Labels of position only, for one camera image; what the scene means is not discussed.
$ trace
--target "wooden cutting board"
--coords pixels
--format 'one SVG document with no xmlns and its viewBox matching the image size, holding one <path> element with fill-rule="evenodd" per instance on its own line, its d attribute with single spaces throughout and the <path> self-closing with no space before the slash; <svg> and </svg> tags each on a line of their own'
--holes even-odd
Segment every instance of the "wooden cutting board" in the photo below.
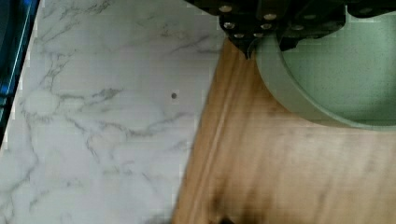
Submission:
<svg viewBox="0 0 396 224">
<path fill-rule="evenodd" d="M 271 96 L 229 41 L 174 224 L 396 223 L 396 133 L 324 127 Z"/>
</svg>

